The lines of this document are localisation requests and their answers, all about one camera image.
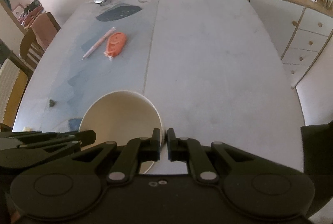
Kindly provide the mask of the cream bowl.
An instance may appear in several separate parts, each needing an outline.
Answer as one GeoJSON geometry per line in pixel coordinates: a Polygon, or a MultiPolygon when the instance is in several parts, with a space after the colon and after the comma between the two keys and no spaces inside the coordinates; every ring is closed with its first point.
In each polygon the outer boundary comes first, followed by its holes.
{"type": "Polygon", "coordinates": [[[147,141],[156,128],[160,151],[164,128],[156,107],[142,94],[125,90],[106,94],[93,103],[83,116],[79,131],[95,131],[95,144],[114,141],[120,147],[135,138],[147,141]]]}

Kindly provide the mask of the small beige crumb object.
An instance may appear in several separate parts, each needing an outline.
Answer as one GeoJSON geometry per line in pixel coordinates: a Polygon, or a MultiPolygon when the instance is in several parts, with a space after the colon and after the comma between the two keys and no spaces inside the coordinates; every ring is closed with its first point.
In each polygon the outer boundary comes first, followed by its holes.
{"type": "Polygon", "coordinates": [[[32,128],[27,127],[27,126],[25,126],[25,127],[23,128],[23,132],[31,132],[32,130],[33,130],[32,128]]]}

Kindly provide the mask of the small black object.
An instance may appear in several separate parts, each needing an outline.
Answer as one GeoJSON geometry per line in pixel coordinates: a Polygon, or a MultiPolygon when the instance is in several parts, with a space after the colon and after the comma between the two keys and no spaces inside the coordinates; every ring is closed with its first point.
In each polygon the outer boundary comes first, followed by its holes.
{"type": "Polygon", "coordinates": [[[56,105],[56,101],[53,99],[50,99],[48,105],[49,105],[49,107],[54,107],[54,105],[56,105]]]}

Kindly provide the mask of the sofa with white cover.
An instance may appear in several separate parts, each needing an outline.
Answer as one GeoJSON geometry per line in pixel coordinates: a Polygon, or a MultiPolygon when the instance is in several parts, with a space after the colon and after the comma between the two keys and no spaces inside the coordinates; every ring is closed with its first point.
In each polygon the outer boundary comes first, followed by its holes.
{"type": "Polygon", "coordinates": [[[1,130],[12,129],[33,71],[1,41],[1,130]]]}

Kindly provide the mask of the orange correction tape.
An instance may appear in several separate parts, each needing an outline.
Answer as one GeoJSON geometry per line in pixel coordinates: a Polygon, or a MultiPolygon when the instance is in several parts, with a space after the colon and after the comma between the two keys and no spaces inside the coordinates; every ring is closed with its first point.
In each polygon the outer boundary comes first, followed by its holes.
{"type": "Polygon", "coordinates": [[[126,34],[122,32],[113,33],[107,40],[107,46],[104,55],[108,58],[114,58],[118,56],[125,46],[126,40],[126,34]]]}

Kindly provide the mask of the pink pen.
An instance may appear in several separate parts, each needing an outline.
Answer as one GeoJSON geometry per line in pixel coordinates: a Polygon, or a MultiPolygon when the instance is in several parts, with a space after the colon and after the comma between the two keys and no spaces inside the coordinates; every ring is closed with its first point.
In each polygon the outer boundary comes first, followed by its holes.
{"type": "Polygon", "coordinates": [[[82,57],[82,60],[91,56],[91,54],[108,38],[115,32],[116,28],[110,28],[82,57]]]}

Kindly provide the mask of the pink towel on chair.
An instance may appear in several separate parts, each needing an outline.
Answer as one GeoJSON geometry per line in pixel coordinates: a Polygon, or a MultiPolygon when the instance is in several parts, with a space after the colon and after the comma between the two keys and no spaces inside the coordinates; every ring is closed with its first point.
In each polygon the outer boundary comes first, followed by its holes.
{"type": "Polygon", "coordinates": [[[60,30],[58,22],[50,12],[43,12],[33,21],[30,26],[38,44],[46,50],[56,34],[60,30]]]}

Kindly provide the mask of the wooden chair left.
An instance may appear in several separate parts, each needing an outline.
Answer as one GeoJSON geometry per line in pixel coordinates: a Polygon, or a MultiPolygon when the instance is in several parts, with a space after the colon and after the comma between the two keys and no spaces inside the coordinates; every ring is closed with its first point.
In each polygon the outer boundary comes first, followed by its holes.
{"type": "Polygon", "coordinates": [[[46,50],[42,49],[38,44],[33,30],[29,27],[20,44],[20,58],[31,69],[35,70],[45,51],[46,50]]]}

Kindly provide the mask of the wooden chair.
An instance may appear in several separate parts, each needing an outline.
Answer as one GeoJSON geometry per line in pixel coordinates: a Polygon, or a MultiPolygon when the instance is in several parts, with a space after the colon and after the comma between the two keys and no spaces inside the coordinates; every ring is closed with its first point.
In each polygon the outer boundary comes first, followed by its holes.
{"type": "Polygon", "coordinates": [[[315,196],[308,210],[310,217],[332,199],[332,122],[301,127],[304,173],[315,187],[315,196]]]}
{"type": "Polygon", "coordinates": [[[45,51],[46,50],[42,49],[38,44],[33,30],[29,27],[20,44],[20,58],[31,69],[35,70],[45,51]]]}

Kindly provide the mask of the wooden chair right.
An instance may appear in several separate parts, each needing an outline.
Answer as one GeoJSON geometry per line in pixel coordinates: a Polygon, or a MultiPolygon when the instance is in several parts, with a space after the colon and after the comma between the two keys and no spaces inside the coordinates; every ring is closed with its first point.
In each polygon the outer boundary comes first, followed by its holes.
{"type": "Polygon", "coordinates": [[[332,122],[301,127],[304,173],[315,187],[315,196],[308,210],[310,217],[332,199],[332,122]]]}

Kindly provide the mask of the white drawer cabinet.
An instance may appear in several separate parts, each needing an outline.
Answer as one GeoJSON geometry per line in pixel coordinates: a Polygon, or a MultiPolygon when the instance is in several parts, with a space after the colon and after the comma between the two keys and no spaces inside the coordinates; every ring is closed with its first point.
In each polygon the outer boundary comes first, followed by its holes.
{"type": "Polygon", "coordinates": [[[250,0],[295,87],[330,39],[332,17],[285,0],[250,0]]]}

